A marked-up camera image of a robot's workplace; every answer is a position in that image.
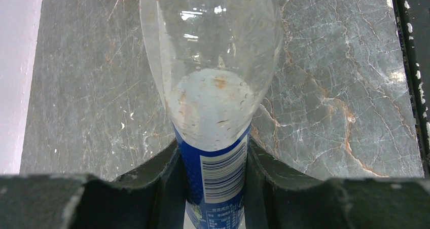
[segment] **label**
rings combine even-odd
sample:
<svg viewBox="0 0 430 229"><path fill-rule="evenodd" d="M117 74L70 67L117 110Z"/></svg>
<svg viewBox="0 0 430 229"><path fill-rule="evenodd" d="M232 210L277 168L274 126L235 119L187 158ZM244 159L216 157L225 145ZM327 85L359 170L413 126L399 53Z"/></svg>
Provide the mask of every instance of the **label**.
<svg viewBox="0 0 430 229"><path fill-rule="evenodd" d="M175 129L189 185L185 207L197 229L237 229L243 217L246 151L250 126L231 146L203 151Z"/></svg>

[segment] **transparent plastic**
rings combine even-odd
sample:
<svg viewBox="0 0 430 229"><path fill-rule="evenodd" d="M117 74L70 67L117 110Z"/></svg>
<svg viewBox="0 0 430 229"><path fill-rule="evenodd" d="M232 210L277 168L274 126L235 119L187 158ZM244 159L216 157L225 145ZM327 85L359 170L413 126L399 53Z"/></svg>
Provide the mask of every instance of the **transparent plastic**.
<svg viewBox="0 0 430 229"><path fill-rule="evenodd" d="M277 66L277 0L140 0L145 48L168 116L189 145L233 144Z"/></svg>

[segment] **marble surface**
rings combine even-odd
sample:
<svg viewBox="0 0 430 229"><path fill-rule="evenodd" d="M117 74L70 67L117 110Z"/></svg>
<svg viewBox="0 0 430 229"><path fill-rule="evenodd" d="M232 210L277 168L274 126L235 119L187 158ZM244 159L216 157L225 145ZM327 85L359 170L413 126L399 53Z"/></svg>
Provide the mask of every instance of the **marble surface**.
<svg viewBox="0 0 430 229"><path fill-rule="evenodd" d="M423 176L387 0L279 6L284 51L253 137L319 179ZM112 180L172 139L138 0L43 0L21 173Z"/></svg>

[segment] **barcode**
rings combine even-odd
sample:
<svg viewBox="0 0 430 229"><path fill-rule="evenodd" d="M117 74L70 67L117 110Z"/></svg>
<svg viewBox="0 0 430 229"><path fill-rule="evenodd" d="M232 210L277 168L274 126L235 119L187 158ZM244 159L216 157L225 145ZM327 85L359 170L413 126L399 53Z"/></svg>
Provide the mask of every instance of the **barcode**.
<svg viewBox="0 0 430 229"><path fill-rule="evenodd" d="M231 151L218 157L200 156L206 203L222 203L236 196L245 181L247 135Z"/></svg>

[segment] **bottle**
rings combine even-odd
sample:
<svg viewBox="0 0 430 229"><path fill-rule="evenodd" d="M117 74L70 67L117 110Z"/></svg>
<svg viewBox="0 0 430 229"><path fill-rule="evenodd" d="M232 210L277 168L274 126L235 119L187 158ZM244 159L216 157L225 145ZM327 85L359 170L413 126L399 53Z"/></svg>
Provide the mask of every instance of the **bottle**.
<svg viewBox="0 0 430 229"><path fill-rule="evenodd" d="M282 42L277 0L140 0L145 48L196 228L238 228L246 149Z"/></svg>

